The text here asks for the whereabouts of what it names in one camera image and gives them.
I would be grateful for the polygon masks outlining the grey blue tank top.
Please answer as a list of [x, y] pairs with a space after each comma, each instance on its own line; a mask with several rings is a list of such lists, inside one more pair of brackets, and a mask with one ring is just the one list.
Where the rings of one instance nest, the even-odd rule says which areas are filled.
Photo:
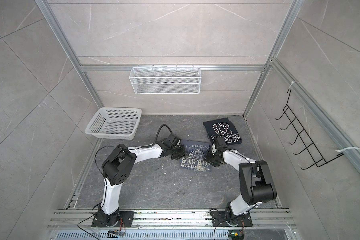
[[206, 142], [182, 140], [185, 148], [185, 156], [180, 161], [180, 167], [197, 172], [208, 172], [211, 164], [204, 160], [210, 149], [210, 144]]

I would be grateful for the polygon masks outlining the navy tank top red trim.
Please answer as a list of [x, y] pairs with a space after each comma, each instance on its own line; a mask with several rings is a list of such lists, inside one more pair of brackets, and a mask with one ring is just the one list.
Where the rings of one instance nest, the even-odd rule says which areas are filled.
[[228, 118], [221, 118], [203, 122], [208, 139], [213, 144], [214, 140], [223, 137], [227, 145], [242, 144], [243, 140], [235, 125]]

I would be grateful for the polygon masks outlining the white plastic laundry basket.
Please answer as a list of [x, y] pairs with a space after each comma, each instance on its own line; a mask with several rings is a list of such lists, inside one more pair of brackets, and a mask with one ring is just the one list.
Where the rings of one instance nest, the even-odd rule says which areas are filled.
[[85, 133], [99, 139], [132, 140], [142, 116], [136, 108], [100, 108], [88, 123]]

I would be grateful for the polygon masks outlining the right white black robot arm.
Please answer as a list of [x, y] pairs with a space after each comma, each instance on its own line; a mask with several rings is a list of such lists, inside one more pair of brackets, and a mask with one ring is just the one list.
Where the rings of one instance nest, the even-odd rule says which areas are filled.
[[266, 161], [256, 161], [226, 144], [223, 137], [214, 140], [205, 156], [213, 167], [228, 164], [239, 173], [240, 194], [229, 202], [225, 210], [211, 210], [216, 226], [237, 226], [250, 217], [250, 211], [277, 198], [277, 190]]

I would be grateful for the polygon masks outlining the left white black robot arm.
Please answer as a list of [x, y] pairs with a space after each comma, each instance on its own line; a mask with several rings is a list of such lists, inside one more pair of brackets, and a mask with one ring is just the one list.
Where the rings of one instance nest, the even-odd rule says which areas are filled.
[[120, 144], [102, 164], [104, 177], [104, 194], [98, 211], [94, 215], [93, 227], [114, 227], [121, 223], [119, 199], [123, 183], [130, 176], [136, 163], [171, 157], [178, 160], [185, 156], [182, 140], [174, 134], [140, 147], [127, 147]]

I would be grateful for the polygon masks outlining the small circuit board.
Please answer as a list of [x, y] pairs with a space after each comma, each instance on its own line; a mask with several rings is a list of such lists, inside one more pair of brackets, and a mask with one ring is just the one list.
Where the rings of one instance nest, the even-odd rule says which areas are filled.
[[108, 231], [107, 238], [120, 238], [123, 237], [125, 234], [126, 232], [122, 232], [122, 231]]

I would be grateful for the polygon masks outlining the white zip tie lower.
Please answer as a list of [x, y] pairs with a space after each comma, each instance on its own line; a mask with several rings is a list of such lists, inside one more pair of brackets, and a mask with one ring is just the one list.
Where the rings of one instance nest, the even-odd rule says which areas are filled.
[[345, 151], [349, 151], [349, 150], [356, 150], [356, 151], [360, 151], [360, 148], [358, 147], [347, 147], [347, 148], [343, 148], [343, 149], [337, 149], [335, 150], [337, 153], [342, 153]]

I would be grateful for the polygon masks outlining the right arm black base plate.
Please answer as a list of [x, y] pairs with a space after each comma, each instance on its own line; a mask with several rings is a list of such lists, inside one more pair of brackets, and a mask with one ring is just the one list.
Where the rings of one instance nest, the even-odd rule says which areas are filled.
[[235, 216], [227, 214], [226, 211], [218, 211], [217, 209], [209, 210], [212, 218], [213, 227], [252, 227], [253, 222], [249, 213], [245, 215]]

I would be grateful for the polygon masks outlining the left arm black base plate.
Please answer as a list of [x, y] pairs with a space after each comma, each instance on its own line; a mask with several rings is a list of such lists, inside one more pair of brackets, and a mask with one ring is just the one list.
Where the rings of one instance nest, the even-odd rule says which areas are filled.
[[133, 211], [116, 211], [111, 215], [105, 214], [102, 210], [95, 213], [91, 227], [99, 228], [116, 228], [132, 226], [135, 212]]

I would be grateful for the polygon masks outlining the aluminium mounting rail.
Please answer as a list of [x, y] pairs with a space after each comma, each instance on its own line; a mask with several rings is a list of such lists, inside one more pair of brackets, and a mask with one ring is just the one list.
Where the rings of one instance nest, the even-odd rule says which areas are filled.
[[[288, 209], [253, 209], [243, 217], [226, 222], [223, 210], [125, 210], [119, 212], [127, 230], [156, 229], [296, 229], [295, 221]], [[91, 228], [98, 221], [90, 209], [68, 209], [55, 211], [47, 229], [72, 230], [76, 227]]]

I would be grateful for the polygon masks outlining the aluminium frame profiles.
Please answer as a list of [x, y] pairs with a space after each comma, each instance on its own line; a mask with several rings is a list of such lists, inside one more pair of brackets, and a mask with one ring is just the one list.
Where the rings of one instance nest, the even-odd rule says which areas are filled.
[[[101, 101], [97, 91], [90, 83], [89, 78], [86, 76], [88, 71], [129, 71], [133, 65], [82, 65], [74, 52], [72, 46], [70, 45], [67, 37], [64, 34], [56, 16], [54, 15], [50, 4], [47, 1], [37, 1], [37, 6], [44, 15], [47, 23], [51, 27], [53, 33], [58, 39], [59, 43], [63, 47], [66, 55], [74, 66], [74, 69], [79, 74], [79, 77], [84, 82], [87, 90], [90, 92], [91, 96], [95, 100], [95, 103], [98, 107], [103, 107], [103, 102]], [[295, 77], [287, 70], [287, 68], [282, 65], [282, 63], [277, 59], [277, 54], [282, 48], [282, 43], [286, 39], [287, 34], [290, 32], [292, 27], [292, 21], [297, 18], [297, 11], [301, 9], [303, 1], [293, 1], [292, 6], [287, 14], [287, 18], [283, 23], [281, 33], [277, 37], [275, 46], [271, 50], [271, 56], [267, 59], [265, 64], [229, 64], [229, 65], [199, 65], [198, 67], [204, 71], [261, 71], [262, 74], [259, 78], [259, 81], [256, 83], [256, 87], [250, 97], [250, 100], [247, 104], [247, 107], [244, 111], [244, 116], [248, 116], [250, 110], [252, 109], [255, 99], [260, 93], [260, 90], [265, 82], [270, 69], [274, 69], [278, 74], [281, 75], [282, 79], [285, 80], [289, 85], [292, 81], [296, 81]], [[292, 85], [291, 90], [299, 98], [302, 104], [306, 106], [309, 112], [313, 115], [316, 121], [321, 125], [324, 131], [330, 136], [333, 142], [339, 148], [355, 147], [356, 144], [351, 140], [351, 138], [340, 128], [340, 126], [335, 122], [333, 118], [320, 106], [320, 104], [309, 94], [309, 92], [299, 83]], [[344, 152], [345, 156], [354, 166], [354, 168], [360, 173], [360, 151], [349, 150]]]

